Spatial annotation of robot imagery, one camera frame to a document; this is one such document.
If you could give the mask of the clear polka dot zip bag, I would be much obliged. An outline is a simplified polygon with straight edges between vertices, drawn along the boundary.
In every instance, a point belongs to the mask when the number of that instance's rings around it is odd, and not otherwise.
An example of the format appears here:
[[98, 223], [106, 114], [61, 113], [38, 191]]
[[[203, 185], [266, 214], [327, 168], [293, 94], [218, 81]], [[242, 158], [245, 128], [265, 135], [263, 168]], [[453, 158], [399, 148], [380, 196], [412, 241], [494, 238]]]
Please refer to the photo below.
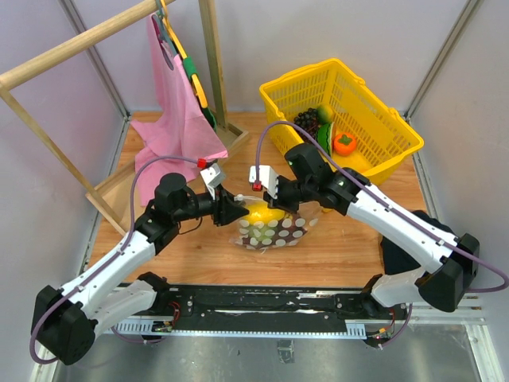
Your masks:
[[322, 208], [316, 202], [300, 205], [297, 212], [270, 209], [258, 197], [238, 194], [234, 198], [249, 213], [235, 222], [230, 242], [252, 251], [292, 247], [318, 223]]

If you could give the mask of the wooden clothes rack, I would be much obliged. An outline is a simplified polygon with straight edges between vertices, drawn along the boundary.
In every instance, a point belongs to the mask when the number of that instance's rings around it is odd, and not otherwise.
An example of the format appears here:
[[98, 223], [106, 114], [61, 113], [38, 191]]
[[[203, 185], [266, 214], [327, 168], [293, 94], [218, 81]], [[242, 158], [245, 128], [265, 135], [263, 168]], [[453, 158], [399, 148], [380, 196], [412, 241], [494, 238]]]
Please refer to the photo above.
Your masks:
[[[213, 1], [200, 1], [200, 16], [208, 57], [208, 67], [212, 82], [213, 99], [216, 106], [215, 115], [220, 128], [220, 137], [227, 140], [228, 157], [232, 158], [246, 145], [250, 133], [228, 122], [227, 104], [223, 85], [223, 67], [220, 53], [219, 31], [216, 19], [216, 6]], [[97, 211], [121, 234], [126, 232], [127, 225], [107, 203], [101, 193], [106, 186], [117, 185], [134, 171], [134, 163], [129, 162], [115, 172], [99, 186], [91, 182], [76, 168], [58, 145], [48, 136], [40, 124], [12, 96], [10, 91], [40, 74], [56, 67], [58, 64], [75, 55], [94, 47], [97, 43], [120, 32], [142, 20], [157, 9], [156, 2], [142, 1], [128, 10], [109, 18], [100, 24], [84, 30], [66, 42], [10, 69], [1, 74], [1, 98], [18, 118], [41, 140], [50, 152], [62, 163], [70, 174], [87, 190], [86, 197]]]

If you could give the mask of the toy watermelon slice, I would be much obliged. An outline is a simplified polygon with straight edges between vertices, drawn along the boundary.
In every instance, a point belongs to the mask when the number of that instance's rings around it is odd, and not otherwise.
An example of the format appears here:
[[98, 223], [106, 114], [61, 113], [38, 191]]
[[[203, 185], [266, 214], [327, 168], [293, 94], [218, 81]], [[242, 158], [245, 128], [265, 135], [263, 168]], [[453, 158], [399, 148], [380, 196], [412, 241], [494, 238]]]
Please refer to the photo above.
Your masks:
[[327, 155], [333, 152], [333, 138], [336, 130], [334, 122], [325, 123], [316, 132], [316, 141], [323, 148]]

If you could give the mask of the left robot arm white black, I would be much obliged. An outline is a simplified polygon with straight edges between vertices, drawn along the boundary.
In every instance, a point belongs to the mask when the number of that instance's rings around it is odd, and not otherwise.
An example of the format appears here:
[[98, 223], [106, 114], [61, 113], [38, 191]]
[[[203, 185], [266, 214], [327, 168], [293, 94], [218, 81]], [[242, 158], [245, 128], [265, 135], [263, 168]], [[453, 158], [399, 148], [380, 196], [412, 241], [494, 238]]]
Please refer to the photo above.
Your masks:
[[116, 247], [72, 281], [58, 289], [46, 286], [37, 294], [29, 339], [35, 362], [50, 362], [37, 355], [37, 344], [52, 353], [55, 361], [74, 364], [97, 337], [130, 315], [167, 311], [169, 293], [147, 281], [137, 280], [121, 292], [114, 289], [167, 247], [178, 236], [182, 222], [210, 216], [221, 227], [249, 213], [218, 181], [206, 187], [206, 192], [196, 194], [183, 175], [166, 174], [145, 212]]

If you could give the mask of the black toy grapes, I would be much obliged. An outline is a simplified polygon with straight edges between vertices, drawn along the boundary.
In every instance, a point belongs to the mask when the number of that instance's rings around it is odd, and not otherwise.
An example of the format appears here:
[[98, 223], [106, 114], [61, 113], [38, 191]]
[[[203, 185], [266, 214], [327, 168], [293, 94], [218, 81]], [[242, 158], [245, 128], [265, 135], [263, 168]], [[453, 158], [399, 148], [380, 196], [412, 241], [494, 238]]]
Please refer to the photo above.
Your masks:
[[316, 138], [316, 133], [321, 127], [317, 118], [317, 109], [311, 107], [295, 116], [293, 122], [312, 138]]

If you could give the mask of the green t-shirt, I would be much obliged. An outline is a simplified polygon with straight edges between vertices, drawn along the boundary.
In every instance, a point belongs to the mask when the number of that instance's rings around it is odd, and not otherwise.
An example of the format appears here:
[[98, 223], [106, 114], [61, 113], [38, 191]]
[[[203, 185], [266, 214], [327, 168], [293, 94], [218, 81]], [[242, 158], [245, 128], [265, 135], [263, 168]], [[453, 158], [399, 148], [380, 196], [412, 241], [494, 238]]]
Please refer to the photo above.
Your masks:
[[182, 59], [185, 74], [188, 78], [189, 83], [193, 89], [195, 97], [197, 98], [200, 110], [206, 118], [210, 127], [216, 132], [217, 122], [216, 117], [212, 113], [212, 110], [208, 106], [208, 100], [204, 92], [204, 88], [200, 82], [200, 78], [197, 74], [196, 66], [193, 59], [190, 56]]

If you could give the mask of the pink t-shirt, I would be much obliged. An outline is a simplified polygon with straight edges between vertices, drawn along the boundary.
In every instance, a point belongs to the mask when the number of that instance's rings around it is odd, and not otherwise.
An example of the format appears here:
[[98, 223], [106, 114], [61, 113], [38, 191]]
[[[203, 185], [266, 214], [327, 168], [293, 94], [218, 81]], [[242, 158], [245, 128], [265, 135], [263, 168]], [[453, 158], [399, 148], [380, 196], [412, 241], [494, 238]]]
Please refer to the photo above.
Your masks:
[[182, 59], [164, 58], [151, 18], [146, 19], [156, 97], [163, 114], [154, 123], [134, 120], [133, 128], [144, 142], [135, 156], [135, 169], [156, 157], [175, 155], [208, 161], [227, 157], [227, 149], [206, 120]]

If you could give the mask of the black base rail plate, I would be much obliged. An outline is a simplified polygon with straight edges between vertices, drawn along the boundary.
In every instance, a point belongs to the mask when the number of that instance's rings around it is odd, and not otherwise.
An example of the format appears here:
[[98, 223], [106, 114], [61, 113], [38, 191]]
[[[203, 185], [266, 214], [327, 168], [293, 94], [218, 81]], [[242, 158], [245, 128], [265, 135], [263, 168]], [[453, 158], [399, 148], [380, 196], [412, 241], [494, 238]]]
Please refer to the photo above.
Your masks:
[[386, 308], [360, 290], [261, 286], [159, 285], [153, 307], [138, 313], [151, 317], [148, 334], [220, 336], [314, 335], [348, 333], [349, 321], [395, 322], [406, 308]]

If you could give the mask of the yellow clothes hanger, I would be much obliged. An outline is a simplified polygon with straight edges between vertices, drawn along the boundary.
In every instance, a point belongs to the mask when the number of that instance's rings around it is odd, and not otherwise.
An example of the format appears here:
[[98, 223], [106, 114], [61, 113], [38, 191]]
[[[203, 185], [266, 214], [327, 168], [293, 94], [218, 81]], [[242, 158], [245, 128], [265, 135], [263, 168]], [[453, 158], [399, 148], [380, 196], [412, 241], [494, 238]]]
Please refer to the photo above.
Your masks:
[[181, 57], [185, 75], [188, 77], [188, 81], [191, 84], [194, 95], [198, 99], [200, 107], [205, 109], [208, 107], [208, 101], [204, 93], [203, 86], [197, 75], [196, 66], [192, 58], [185, 52], [183, 45], [181, 44], [169, 23], [169, 12], [164, 1], [160, 1], [158, 12], [159, 20], [161, 22], [163, 41], [169, 47], [170, 55], [172, 57], [175, 55], [179, 55]]

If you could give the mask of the grey clothes hanger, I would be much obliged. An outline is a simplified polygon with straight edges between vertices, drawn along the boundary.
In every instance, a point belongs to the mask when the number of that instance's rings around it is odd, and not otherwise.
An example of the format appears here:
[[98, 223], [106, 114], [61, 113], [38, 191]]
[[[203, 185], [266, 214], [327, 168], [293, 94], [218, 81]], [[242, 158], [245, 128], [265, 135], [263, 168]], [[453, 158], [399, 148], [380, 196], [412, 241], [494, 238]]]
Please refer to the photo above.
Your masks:
[[157, 41], [161, 48], [161, 53], [165, 60], [165, 63], [170, 70], [174, 70], [175, 69], [174, 58], [177, 55], [177, 51], [174, 46], [174, 43], [170, 39], [168, 30], [164, 25], [166, 13], [163, 9], [162, 1], [156, 0], [155, 3], [157, 6], [157, 10], [151, 16], [153, 28], [156, 33]]

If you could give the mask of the yellow green toy mango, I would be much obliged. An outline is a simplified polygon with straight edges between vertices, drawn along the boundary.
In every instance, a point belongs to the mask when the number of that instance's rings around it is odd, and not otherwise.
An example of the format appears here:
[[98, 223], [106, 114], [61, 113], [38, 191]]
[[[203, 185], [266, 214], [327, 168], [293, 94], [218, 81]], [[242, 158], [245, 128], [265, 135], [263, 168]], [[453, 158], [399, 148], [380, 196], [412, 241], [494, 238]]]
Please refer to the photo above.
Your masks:
[[331, 123], [334, 120], [334, 111], [329, 105], [322, 104], [317, 107], [316, 111], [317, 121], [320, 124]]

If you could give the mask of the dark brown toy chestnut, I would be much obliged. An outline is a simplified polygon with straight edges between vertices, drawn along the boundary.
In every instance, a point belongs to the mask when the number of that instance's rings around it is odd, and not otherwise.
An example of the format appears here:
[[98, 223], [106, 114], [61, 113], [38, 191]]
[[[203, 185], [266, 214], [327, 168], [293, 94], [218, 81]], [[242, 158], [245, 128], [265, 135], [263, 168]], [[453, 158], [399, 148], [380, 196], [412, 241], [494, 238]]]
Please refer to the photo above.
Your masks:
[[288, 227], [288, 231], [293, 234], [294, 232], [303, 232], [305, 230], [306, 220], [302, 217], [295, 217], [290, 220], [291, 225]]

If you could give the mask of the green toy cabbage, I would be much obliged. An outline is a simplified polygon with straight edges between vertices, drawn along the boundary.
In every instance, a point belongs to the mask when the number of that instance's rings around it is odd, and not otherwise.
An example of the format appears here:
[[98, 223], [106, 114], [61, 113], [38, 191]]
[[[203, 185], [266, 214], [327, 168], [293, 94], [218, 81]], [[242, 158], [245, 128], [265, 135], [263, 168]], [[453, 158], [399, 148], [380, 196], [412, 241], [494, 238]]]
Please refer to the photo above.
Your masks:
[[275, 236], [276, 231], [272, 227], [255, 227], [253, 230], [253, 237], [257, 240], [257, 244], [264, 246], [272, 245]]

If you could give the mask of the orange toy persimmon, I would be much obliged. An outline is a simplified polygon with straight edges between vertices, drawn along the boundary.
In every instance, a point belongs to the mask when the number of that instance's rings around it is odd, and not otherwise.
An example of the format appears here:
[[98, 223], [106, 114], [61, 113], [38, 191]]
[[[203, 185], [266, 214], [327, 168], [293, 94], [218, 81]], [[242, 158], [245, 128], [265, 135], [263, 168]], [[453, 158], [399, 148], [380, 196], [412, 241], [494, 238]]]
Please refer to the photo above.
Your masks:
[[347, 157], [357, 148], [356, 138], [349, 133], [338, 134], [333, 139], [333, 149], [339, 155]]

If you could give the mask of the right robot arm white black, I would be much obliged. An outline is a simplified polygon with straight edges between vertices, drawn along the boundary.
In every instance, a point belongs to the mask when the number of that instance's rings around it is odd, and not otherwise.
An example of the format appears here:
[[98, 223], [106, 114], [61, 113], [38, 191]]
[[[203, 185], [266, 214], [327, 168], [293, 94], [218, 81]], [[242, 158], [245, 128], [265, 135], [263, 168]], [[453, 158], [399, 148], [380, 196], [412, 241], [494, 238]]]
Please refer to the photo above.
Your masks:
[[424, 221], [394, 203], [376, 185], [352, 169], [329, 165], [321, 149], [302, 143], [286, 153], [295, 178], [277, 174], [271, 166], [255, 164], [253, 186], [265, 189], [271, 208], [297, 212], [315, 201], [326, 209], [363, 222], [389, 240], [418, 267], [396, 275], [376, 275], [364, 287], [360, 308], [369, 318], [379, 318], [399, 303], [426, 302], [452, 313], [476, 276], [473, 260], [478, 241], [469, 234], [457, 237]]

